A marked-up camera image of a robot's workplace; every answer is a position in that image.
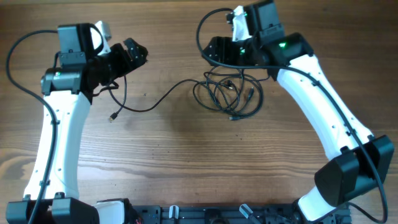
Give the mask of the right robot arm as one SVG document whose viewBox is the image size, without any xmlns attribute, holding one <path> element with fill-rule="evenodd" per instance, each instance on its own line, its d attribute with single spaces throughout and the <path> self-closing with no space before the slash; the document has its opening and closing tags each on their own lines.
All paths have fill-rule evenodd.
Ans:
<svg viewBox="0 0 398 224">
<path fill-rule="evenodd" d="M 214 66 L 264 69 L 295 100 L 317 133 L 327 163 L 314 188 L 299 198 L 294 223 L 318 223 L 378 189 L 387 208 L 384 181 L 394 153 L 387 136 L 375 137 L 348 109 L 327 80 L 305 37 L 286 34 L 273 1 L 225 9 L 231 37 L 214 37 L 201 48 Z"/>
</svg>

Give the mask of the black usb cable gold plug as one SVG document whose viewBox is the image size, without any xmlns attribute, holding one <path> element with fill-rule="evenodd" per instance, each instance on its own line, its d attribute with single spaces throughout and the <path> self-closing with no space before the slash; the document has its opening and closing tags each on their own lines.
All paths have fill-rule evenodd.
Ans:
<svg viewBox="0 0 398 224">
<path fill-rule="evenodd" d="M 110 114 L 108 121 L 112 123 L 120 114 L 120 112 L 126 110 L 133 113 L 145 113 L 155 109 L 161 102 L 168 97 L 171 92 L 173 92 L 178 86 L 193 83 L 194 85 L 199 84 L 202 85 L 203 81 L 194 80 L 194 79 L 184 79 L 172 86 L 169 86 L 169 89 L 162 96 L 154 96 L 153 99 L 149 98 L 149 101 L 146 102 L 146 94 L 142 93 L 138 95 L 137 93 L 130 94 L 129 93 L 129 82 L 127 80 L 127 76 L 123 76 L 123 97 L 121 99 L 116 98 L 116 94 L 113 90 L 108 90 L 108 93 L 111 99 L 117 104 L 118 109 Z"/>
</svg>

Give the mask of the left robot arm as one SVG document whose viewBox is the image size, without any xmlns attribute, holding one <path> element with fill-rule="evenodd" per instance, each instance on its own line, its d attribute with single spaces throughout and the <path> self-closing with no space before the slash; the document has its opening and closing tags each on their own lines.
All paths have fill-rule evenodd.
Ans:
<svg viewBox="0 0 398 224">
<path fill-rule="evenodd" d="M 148 51 L 133 39 L 108 45 L 102 23 L 59 26 L 60 50 L 41 78 L 44 120 L 37 158 L 22 200 L 9 202 L 9 223 L 138 223 L 126 198 L 89 205 L 79 199 L 81 135 L 93 98 L 144 65 Z"/>
</svg>

